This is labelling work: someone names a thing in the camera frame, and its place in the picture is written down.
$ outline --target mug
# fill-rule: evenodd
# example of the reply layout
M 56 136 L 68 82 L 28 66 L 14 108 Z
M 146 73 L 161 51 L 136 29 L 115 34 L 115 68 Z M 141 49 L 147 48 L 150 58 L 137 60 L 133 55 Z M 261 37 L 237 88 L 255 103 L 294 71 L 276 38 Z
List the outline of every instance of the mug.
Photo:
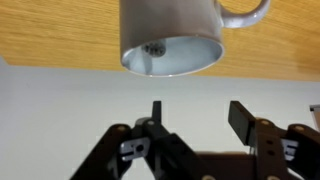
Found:
M 235 14 L 216 0 L 120 0 L 121 64 L 155 77 L 200 71 L 222 58 L 223 27 L 253 25 L 269 5 Z

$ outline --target bolt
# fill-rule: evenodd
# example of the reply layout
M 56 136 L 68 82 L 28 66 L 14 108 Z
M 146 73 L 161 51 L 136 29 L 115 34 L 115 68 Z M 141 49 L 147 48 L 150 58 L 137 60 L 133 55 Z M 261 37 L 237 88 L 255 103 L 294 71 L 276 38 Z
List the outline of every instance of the bolt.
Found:
M 298 130 L 298 131 L 304 131 L 304 127 L 302 127 L 302 126 L 296 126 L 295 128 L 296 128 L 296 130 Z
M 205 175 L 202 177 L 201 180 L 216 180 L 214 177 L 210 176 L 210 175 Z
M 153 122 L 153 121 L 148 121 L 148 124 L 149 124 L 150 126 L 153 126 L 153 125 L 154 125 L 154 122 Z
M 277 176 L 268 176 L 267 180 L 280 180 Z
M 126 129 L 127 128 L 125 126 L 118 126 L 118 128 L 117 128 L 118 131 L 124 131 Z
M 261 123 L 266 126 L 270 124 L 268 121 L 261 121 Z

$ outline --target metal hole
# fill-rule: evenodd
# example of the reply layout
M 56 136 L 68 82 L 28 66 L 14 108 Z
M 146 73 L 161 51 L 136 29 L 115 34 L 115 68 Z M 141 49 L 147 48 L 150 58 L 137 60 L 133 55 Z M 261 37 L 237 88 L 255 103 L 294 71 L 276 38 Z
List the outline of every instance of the metal hole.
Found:
M 270 156 L 274 156 L 276 153 L 274 152 L 274 151 L 268 151 L 268 154 L 270 155 Z
M 143 150 L 144 150 L 143 145 L 139 145 L 139 146 L 136 147 L 136 151 L 137 152 L 142 152 Z
M 267 140 L 267 143 L 271 145 L 271 144 L 273 144 L 273 141 Z
M 188 152 L 188 150 L 187 150 L 186 148 L 184 148 L 184 149 L 181 151 L 181 154 L 182 154 L 182 155 L 185 155 L 185 154 L 187 154 L 187 152 Z
M 175 140 L 172 140 L 172 141 L 171 141 L 171 144 L 176 145 L 176 144 L 180 144 L 180 142 L 179 142 L 177 139 L 175 139 Z

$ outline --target mug handle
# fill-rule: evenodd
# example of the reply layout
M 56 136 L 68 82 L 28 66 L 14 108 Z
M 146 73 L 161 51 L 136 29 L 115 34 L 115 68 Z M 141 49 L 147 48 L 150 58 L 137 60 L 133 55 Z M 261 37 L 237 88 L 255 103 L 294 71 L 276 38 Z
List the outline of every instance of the mug handle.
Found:
M 258 7 L 248 13 L 235 14 L 220 5 L 223 26 L 226 28 L 242 28 L 256 24 L 268 12 L 271 0 L 261 0 Z

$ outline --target wooden shelf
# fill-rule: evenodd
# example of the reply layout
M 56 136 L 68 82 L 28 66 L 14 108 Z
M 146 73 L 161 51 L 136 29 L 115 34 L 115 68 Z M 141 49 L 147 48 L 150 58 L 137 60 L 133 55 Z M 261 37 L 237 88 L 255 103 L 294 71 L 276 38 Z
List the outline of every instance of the wooden shelf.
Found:
M 221 0 L 247 11 L 259 1 Z M 117 0 L 1 0 L 0 55 L 11 65 L 121 70 Z M 273 0 L 266 18 L 224 29 L 225 57 L 197 75 L 320 81 L 320 1 Z

